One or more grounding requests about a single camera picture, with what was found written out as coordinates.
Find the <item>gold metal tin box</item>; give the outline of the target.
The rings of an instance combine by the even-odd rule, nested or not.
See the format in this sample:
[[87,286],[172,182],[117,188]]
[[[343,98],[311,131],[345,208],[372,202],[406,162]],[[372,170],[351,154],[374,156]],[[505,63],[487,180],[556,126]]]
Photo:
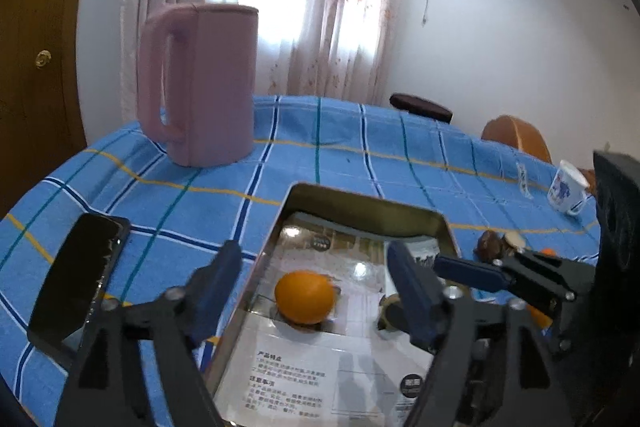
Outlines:
[[288,191],[206,372],[229,426],[400,426],[431,366],[390,325],[387,247],[455,256],[440,213],[336,188]]

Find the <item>paper leaflet in tin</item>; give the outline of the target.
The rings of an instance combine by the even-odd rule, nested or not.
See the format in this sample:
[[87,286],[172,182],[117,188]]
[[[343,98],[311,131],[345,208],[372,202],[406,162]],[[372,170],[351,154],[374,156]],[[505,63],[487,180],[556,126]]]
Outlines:
[[[231,426],[400,426],[432,356],[378,323],[396,293],[390,241],[296,212],[277,229],[262,269],[235,310],[206,373]],[[280,314],[274,290],[288,273],[314,271],[334,290],[320,323]]]

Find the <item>brown wooden door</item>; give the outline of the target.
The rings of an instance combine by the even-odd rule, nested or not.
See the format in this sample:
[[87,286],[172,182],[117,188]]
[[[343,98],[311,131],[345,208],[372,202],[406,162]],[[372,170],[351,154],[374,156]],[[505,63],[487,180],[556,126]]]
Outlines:
[[79,0],[1,0],[1,210],[86,144],[77,88]]

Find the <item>dark brown taro left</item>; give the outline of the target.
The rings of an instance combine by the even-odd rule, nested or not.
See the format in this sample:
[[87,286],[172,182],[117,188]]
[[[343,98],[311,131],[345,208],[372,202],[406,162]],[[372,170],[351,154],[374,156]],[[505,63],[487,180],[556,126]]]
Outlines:
[[492,230],[485,231],[477,241],[475,254],[481,262],[492,263],[503,258],[503,243],[499,234]]

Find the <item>white mug blue print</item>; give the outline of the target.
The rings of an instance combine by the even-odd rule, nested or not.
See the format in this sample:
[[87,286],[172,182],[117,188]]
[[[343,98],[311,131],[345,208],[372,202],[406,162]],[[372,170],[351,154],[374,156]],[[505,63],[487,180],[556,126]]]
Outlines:
[[548,203],[553,209],[576,217],[586,205],[588,187],[589,182],[582,172],[562,159],[548,190]]

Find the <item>blue plaid tablecloth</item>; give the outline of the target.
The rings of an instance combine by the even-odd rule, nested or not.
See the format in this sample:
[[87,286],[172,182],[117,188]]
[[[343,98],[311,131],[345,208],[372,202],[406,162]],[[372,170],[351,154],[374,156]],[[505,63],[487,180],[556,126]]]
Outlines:
[[397,110],[313,98],[264,96],[254,150],[233,165],[175,165],[163,145],[126,124],[64,162],[1,220],[1,374],[27,413],[53,423],[66,374],[27,338],[40,286],[87,211],[129,220],[108,292],[145,303],[187,280],[228,239],[250,268],[297,182],[433,209],[462,255],[486,230],[517,231],[529,247],[594,263],[596,208],[552,209],[554,168],[440,122]]

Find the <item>black smartphone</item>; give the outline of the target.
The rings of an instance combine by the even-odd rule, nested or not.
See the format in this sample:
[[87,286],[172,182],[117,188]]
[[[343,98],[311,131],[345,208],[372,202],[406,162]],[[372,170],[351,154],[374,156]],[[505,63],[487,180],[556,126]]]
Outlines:
[[129,232],[130,221],[125,218],[84,213],[50,266],[27,337],[64,369],[77,355],[85,324],[100,305]]

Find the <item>pink plastic kettle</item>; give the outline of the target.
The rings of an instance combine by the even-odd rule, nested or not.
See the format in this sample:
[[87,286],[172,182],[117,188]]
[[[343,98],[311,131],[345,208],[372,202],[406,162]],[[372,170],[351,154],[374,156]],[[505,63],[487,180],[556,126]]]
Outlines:
[[145,22],[137,115],[183,167],[233,164],[254,146],[258,9],[166,4]]

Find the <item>dark round stool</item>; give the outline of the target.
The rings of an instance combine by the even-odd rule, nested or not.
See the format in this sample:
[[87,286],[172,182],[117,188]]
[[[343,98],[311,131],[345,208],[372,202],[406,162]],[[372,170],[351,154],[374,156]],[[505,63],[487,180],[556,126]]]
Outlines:
[[393,93],[390,96],[390,105],[403,112],[424,118],[431,118],[444,122],[445,124],[450,124],[452,121],[452,112],[450,109],[426,98],[420,98],[420,96],[407,93]]

